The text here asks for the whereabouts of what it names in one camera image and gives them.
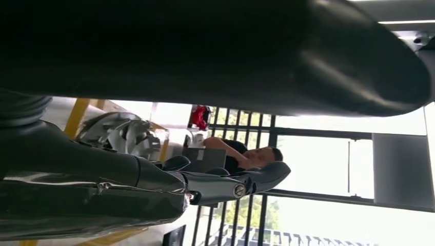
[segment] person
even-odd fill
[[[229,173],[236,173],[252,168],[262,168],[269,163],[283,160],[283,154],[275,147],[264,147],[254,150],[239,141],[209,137],[204,140],[205,148],[222,149],[227,151],[225,169]]]

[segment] red object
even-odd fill
[[[205,131],[208,127],[208,115],[210,110],[206,106],[198,106],[192,113],[192,123],[195,124],[201,131]]]

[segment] tree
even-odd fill
[[[214,119],[215,119],[215,115],[216,115],[216,107],[211,107],[211,108],[212,108],[212,114],[211,114],[210,122],[213,124]],[[235,125],[247,126],[248,125],[248,119],[249,119],[248,112],[240,111],[240,120],[239,120],[239,124],[237,124],[238,110],[230,109],[230,112],[228,114],[228,121],[226,121],[227,110],[228,109],[226,109],[226,108],[219,108],[219,112],[217,112],[218,115],[217,115],[216,124],[224,125],[227,122],[227,124],[230,126],[235,126]],[[250,121],[249,126],[258,127],[260,124],[260,115],[261,115],[260,113],[256,113],[256,112],[251,113],[251,121]],[[270,119],[271,119],[270,114],[264,114],[261,126],[269,127],[270,126]],[[236,139],[234,139],[234,136],[235,136],[234,130],[227,130],[225,133],[225,137],[224,137],[223,130],[216,130],[214,133],[215,137],[240,141],[240,142],[246,144],[246,146],[249,149],[256,149],[258,135],[259,134],[257,131],[250,131],[249,135],[248,135],[248,141],[245,142],[245,140],[246,140],[246,131],[245,130],[238,131]],[[268,146],[268,144],[269,144],[269,133],[262,132],[260,135],[260,147]]]
[[[236,202],[229,202],[227,211],[225,214],[225,223],[233,224],[235,216],[235,205]],[[262,197],[254,195],[252,201],[252,215],[251,215],[251,228],[260,227],[260,214],[261,214]],[[239,226],[246,226],[248,219],[248,209],[249,209],[249,196],[245,196],[240,199],[238,222]],[[272,230],[279,230],[280,216],[279,216],[280,206],[278,201],[269,202],[267,204],[266,221],[265,228]],[[222,204],[218,209],[215,210],[215,218],[220,219],[222,214]]]

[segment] glossy leather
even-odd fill
[[[30,94],[340,116],[429,98],[424,64],[346,0],[16,0],[0,15],[1,87]]]

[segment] gray laptop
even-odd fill
[[[185,148],[183,155],[190,160],[190,165],[182,171],[206,173],[213,168],[223,168],[227,156],[226,150]]]

